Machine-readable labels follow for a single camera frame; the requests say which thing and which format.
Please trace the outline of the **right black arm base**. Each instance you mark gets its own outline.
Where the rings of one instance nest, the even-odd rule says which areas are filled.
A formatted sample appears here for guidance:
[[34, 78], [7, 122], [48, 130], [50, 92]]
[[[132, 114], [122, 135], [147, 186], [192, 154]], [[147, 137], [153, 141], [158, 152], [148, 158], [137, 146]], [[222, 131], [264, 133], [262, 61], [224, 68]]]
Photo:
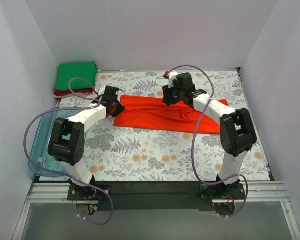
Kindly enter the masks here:
[[244, 186], [239, 184], [237, 186], [207, 186], [201, 184], [195, 190], [195, 193], [201, 200], [244, 200], [246, 197]]

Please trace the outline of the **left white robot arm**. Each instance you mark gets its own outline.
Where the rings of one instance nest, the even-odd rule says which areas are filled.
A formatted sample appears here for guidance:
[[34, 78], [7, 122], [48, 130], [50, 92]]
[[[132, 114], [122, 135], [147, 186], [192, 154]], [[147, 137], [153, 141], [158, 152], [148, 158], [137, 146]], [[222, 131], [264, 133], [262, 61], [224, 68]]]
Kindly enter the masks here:
[[87, 109], [55, 120], [48, 144], [48, 154], [65, 167], [70, 182], [80, 186], [79, 194], [85, 200], [93, 199], [97, 193], [91, 184], [93, 175], [83, 160], [86, 133], [107, 117], [115, 118], [125, 111], [118, 99], [120, 88], [106, 85], [100, 91]]

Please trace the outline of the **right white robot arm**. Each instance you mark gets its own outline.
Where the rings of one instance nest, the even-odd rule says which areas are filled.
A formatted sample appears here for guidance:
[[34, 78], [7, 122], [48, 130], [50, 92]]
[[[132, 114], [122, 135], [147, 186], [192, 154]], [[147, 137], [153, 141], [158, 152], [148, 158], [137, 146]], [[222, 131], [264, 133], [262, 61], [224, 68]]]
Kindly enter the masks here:
[[231, 197], [239, 189], [243, 161], [257, 142], [250, 112], [246, 108], [229, 107], [213, 99], [206, 91], [197, 89], [188, 72], [167, 71], [164, 78], [168, 80], [162, 88], [164, 104], [171, 106], [182, 102], [219, 125], [223, 163], [216, 181], [204, 185], [209, 195], [222, 199]]

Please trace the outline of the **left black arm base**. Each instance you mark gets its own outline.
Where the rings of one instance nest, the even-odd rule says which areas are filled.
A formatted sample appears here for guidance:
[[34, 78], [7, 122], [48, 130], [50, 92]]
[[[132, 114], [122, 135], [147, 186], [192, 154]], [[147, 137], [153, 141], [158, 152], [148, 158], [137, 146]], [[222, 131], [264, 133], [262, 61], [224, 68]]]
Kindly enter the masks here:
[[78, 186], [71, 184], [68, 190], [68, 201], [98, 201], [108, 200], [108, 197], [99, 190], [88, 186]]

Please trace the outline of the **orange t-shirt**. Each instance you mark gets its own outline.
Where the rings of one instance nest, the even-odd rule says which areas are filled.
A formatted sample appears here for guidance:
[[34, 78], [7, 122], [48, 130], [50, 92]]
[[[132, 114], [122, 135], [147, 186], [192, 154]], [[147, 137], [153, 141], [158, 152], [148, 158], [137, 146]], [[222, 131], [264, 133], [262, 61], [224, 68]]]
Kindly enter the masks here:
[[124, 112], [114, 119], [114, 126], [194, 133], [201, 113], [179, 102], [167, 106], [163, 99], [126, 95], [121, 100]]

